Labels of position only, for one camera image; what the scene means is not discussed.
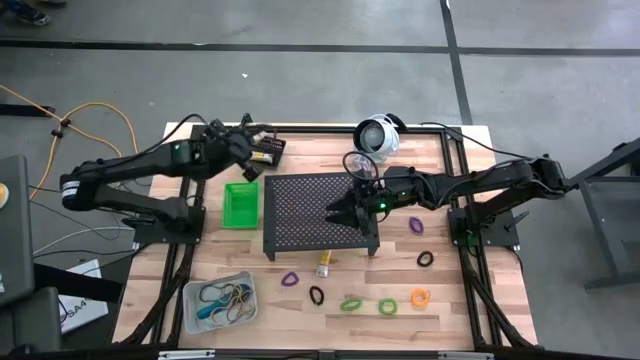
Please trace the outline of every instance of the green plastic bin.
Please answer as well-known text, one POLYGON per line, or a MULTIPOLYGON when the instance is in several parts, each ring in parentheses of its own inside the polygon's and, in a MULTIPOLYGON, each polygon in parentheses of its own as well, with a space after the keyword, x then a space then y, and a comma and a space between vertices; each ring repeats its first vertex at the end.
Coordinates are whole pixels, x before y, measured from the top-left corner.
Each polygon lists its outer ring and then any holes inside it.
POLYGON ((224 186, 222 227, 255 229, 259 221, 260 184, 232 183, 224 186))

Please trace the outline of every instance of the clear plastic container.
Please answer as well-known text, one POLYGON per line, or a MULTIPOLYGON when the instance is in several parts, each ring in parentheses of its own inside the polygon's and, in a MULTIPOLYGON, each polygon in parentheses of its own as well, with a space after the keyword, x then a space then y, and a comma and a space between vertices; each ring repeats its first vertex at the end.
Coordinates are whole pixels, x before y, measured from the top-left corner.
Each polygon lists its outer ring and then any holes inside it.
MULTIPOLYGON (((215 298, 221 294, 221 291, 214 287, 207 287, 203 293, 204 298, 215 298)), ((218 330, 232 325, 238 325, 251 321, 258 316, 258 301, 256 299, 255 286, 251 273, 243 271, 239 274, 215 279, 212 281, 190 282, 185 285, 182 290, 182 310, 184 312, 184 328, 189 334, 199 334, 205 331, 218 330), (211 305, 211 302, 202 302, 198 294, 200 290, 208 285, 222 286, 225 284, 247 285, 252 293, 246 300, 248 305, 253 306, 254 311, 251 316, 243 316, 239 320, 230 323, 225 316, 216 318, 216 323, 207 317, 206 319, 198 319, 197 313, 200 309, 211 305)))

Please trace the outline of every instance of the white cable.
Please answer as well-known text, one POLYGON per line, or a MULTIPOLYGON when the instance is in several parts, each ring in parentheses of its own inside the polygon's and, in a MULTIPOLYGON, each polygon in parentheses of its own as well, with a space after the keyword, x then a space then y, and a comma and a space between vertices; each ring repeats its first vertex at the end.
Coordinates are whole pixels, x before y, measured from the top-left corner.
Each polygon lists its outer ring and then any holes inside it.
POLYGON ((33 255, 36 255, 36 254, 38 254, 39 252, 42 252, 42 251, 44 251, 44 250, 46 250, 46 249, 48 249, 48 248, 52 247, 53 245, 55 245, 55 244, 57 244, 57 243, 59 243, 59 242, 61 242, 61 241, 65 241, 65 240, 67 240, 67 239, 69 239, 69 238, 72 238, 72 237, 77 236, 77 235, 80 235, 80 234, 84 234, 84 233, 89 232, 89 231, 97 231, 97 230, 134 231, 134 229, 132 229, 132 228, 121 228, 121 227, 117 227, 117 226, 107 226, 107 227, 98 227, 98 228, 84 229, 84 230, 76 231, 76 232, 74 232, 74 233, 72 233, 72 234, 65 235, 65 236, 61 237, 60 239, 58 239, 58 240, 56 240, 56 241, 52 242, 51 244, 46 245, 46 246, 44 246, 44 247, 42 247, 42 248, 40 248, 40 249, 38 249, 38 250, 34 251, 34 252, 33 252, 33 255))

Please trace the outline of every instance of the wooden tabletop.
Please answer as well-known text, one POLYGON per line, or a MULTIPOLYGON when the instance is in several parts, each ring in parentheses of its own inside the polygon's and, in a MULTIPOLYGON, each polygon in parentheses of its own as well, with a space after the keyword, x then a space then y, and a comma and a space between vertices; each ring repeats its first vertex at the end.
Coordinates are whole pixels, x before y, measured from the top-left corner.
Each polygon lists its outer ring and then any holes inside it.
MULTIPOLYGON (((174 126, 175 123, 167 124, 166 132, 174 126)), ((463 126, 462 129, 465 135, 491 144, 487 127, 463 126)), ((191 125, 186 124, 171 140, 188 138, 190 133, 191 125)), ((285 156, 277 172, 267 171, 264 175, 342 171, 342 155, 353 148, 350 134, 281 134, 279 137, 287 141, 285 156)), ((439 137, 401 135, 400 140, 399 151, 387 160, 381 171, 390 165, 413 165, 432 173, 445 171, 439 137)), ((466 140, 465 148, 470 170, 483 170, 495 163, 489 150, 466 140)), ((243 270, 251 272, 257 293, 258 317, 249 323, 198 335, 189 335, 183 329, 181 348, 473 348, 460 260, 448 234, 447 207, 437 211, 417 206, 394 210, 379 225, 380 248, 374 257, 367 256, 367 249, 334 250, 329 277, 318 278, 315 270, 320 251, 278 253, 275 262, 267 259, 262 252, 262 214, 257 230, 221 228, 222 189, 224 184, 238 181, 244 181, 241 170, 233 166, 206 184, 204 204, 207 217, 202 241, 196 248, 191 280, 212 280, 243 270), (410 216, 422 219, 423 235, 416 236, 410 232, 410 216), (426 269, 416 264, 418 254, 424 250, 433 252, 435 256, 433 265, 426 269), (300 282, 285 288, 280 285, 280 280, 289 271, 295 271, 300 282), (322 306, 315 306, 309 298, 312 285, 321 287, 325 292, 322 306), (431 294, 430 303, 423 310, 414 309, 410 303, 410 293, 414 288, 424 288, 431 294), (359 310, 345 314, 339 305, 351 297, 362 298, 364 303, 359 310), (378 301, 387 297, 398 301, 399 309, 394 316, 378 313, 378 301)), ((264 176, 259 181, 263 185, 264 176)), ((157 198, 177 196, 180 182, 180 178, 156 176, 150 195, 157 198)), ((482 194, 476 196, 476 200, 483 201, 490 196, 482 194)), ((114 341, 129 335, 155 302, 167 248, 164 244, 151 245, 134 258, 114 341)), ((487 248, 486 252, 497 303, 523 336, 536 343, 517 259, 502 248, 487 248)), ((172 301, 167 307, 163 339, 169 332, 174 306, 172 301)), ((483 334, 490 341, 485 307, 478 306, 478 309, 483 334)))

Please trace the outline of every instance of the gray floor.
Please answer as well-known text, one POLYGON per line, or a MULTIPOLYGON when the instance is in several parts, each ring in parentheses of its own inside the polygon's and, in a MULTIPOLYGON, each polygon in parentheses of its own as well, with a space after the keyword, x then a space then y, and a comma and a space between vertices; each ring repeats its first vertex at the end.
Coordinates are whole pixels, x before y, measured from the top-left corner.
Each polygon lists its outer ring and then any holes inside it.
MULTIPOLYGON (((70 0, 52 10, 47 29, 6 16, 0 36, 49 40, 188 43, 446 45, 436 0, 70 0)), ((496 47, 634 48, 640 4, 633 0, 450 0, 458 44, 496 47)), ((487 57, 461 59, 475 124, 490 127, 500 149, 550 153, 574 175, 622 141, 640 134, 638 58, 487 57)), ((448 55, 276 52, 144 52, 0 48, 1 82, 64 112, 86 101, 116 104, 131 118, 142 146, 164 123, 188 112, 237 121, 356 122, 394 112, 409 123, 460 124, 448 55)), ((2 93, 0 102, 16 102, 2 93)), ((78 126, 131 152, 124 123, 103 110, 74 118, 78 126)), ((46 164, 53 120, 3 118, 0 156, 24 153, 31 183, 46 164)), ((48 187, 83 160, 109 149, 71 134, 63 139, 48 187)), ((108 214, 62 210, 57 194, 36 199, 92 226, 108 214)), ((605 275, 579 194, 532 201, 519 225, 525 281, 540 344, 564 351, 640 358, 640 286, 586 293, 605 275)), ((32 207, 34 246, 82 229, 32 207)), ((130 233, 106 242, 78 237, 51 250, 130 246, 130 233)), ((89 256, 43 262, 70 267, 89 256)), ((109 261, 113 257, 100 257, 109 261)), ((108 269, 122 277, 126 270, 108 269)), ((76 332, 69 346, 87 344, 76 332)))

